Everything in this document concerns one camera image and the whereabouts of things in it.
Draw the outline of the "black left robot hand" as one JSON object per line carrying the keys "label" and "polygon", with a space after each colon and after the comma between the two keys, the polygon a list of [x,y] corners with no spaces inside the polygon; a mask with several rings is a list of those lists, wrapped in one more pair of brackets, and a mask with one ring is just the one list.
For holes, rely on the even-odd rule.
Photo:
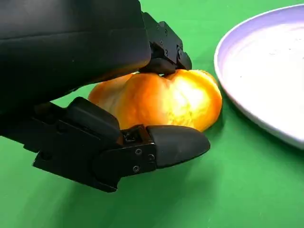
{"label": "black left robot hand", "polygon": [[3,0],[0,134],[35,152],[34,167],[114,192],[122,177],[201,156],[207,137],[172,125],[121,130],[85,98],[52,101],[136,71],[191,68],[179,36],[137,0]]}

